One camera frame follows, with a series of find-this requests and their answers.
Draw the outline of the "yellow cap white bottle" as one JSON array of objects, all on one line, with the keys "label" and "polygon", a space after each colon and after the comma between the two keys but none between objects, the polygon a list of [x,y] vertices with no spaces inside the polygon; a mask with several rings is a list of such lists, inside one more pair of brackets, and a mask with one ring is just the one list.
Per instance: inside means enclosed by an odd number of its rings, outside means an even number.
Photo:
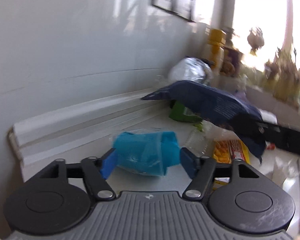
[{"label": "yellow cap white bottle", "polygon": [[211,29],[202,58],[210,62],[213,73],[219,75],[223,60],[226,33],[220,29]]}]

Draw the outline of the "clear crumpled plastic bag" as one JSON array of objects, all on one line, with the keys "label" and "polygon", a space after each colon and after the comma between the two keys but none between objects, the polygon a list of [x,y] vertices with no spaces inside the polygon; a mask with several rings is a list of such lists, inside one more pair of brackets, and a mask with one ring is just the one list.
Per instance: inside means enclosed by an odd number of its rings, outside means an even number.
[{"label": "clear crumpled plastic bag", "polygon": [[185,57],[179,61],[167,76],[169,83],[186,80],[208,85],[212,79],[213,72],[210,66],[195,57]]}]

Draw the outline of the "jar with sprouting garlic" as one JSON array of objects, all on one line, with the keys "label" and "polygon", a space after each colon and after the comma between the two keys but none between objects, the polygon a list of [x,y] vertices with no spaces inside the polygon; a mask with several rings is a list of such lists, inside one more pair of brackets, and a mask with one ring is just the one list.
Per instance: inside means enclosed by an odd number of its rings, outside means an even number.
[{"label": "jar with sprouting garlic", "polygon": [[277,48],[273,61],[264,64],[264,89],[272,96],[295,109],[300,107],[300,67],[292,59],[296,50],[287,52]]}]

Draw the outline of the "yellow snack packet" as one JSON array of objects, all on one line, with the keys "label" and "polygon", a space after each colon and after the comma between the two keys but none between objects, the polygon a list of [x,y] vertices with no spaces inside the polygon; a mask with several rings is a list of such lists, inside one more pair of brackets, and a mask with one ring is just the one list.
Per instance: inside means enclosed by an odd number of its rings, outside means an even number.
[{"label": "yellow snack packet", "polygon": [[213,158],[217,163],[231,164],[234,159],[242,159],[250,164],[249,150],[241,140],[215,141]]}]

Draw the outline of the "blue plastic bag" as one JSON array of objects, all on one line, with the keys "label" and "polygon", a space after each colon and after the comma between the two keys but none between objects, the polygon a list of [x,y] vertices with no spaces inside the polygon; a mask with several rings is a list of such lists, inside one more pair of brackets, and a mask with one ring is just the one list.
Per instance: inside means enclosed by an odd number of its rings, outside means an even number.
[{"label": "blue plastic bag", "polygon": [[138,129],[124,131],[113,139],[120,168],[143,176],[162,177],[180,164],[180,146],[173,131]]}]

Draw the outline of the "purple instant noodle cup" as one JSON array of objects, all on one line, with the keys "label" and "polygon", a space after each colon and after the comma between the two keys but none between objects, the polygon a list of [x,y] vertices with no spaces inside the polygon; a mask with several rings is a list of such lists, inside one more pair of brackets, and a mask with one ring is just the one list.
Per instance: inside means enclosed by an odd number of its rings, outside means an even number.
[{"label": "purple instant noodle cup", "polygon": [[233,47],[224,47],[224,59],[220,73],[227,77],[238,77],[243,53]]}]

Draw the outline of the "green vegetable package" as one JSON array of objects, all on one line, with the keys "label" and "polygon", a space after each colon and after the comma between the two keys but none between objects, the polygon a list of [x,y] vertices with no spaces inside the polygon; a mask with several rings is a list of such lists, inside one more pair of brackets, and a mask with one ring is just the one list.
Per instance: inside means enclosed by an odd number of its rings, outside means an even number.
[{"label": "green vegetable package", "polygon": [[178,121],[192,123],[200,132],[203,131],[202,118],[194,114],[193,111],[185,107],[182,103],[176,100],[170,101],[171,112],[169,118]]}]

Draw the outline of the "dark blue snack bag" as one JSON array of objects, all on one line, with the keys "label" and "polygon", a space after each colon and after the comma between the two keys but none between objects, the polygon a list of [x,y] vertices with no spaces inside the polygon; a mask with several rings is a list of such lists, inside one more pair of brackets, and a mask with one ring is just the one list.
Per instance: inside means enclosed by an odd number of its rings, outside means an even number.
[{"label": "dark blue snack bag", "polygon": [[266,149],[266,141],[261,138],[257,123],[262,121],[260,111],[218,88],[202,85],[194,81],[177,81],[142,100],[175,100],[193,113],[215,126],[233,131],[247,146],[259,162]]}]

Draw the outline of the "hanging garlic bunch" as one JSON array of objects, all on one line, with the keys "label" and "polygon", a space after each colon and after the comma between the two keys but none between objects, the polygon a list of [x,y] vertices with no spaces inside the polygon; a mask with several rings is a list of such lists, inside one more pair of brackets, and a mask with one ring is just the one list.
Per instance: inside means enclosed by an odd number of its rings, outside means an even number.
[{"label": "hanging garlic bunch", "polygon": [[256,56],[256,52],[264,46],[264,38],[261,28],[251,28],[250,34],[247,36],[247,41],[251,46],[251,55]]}]

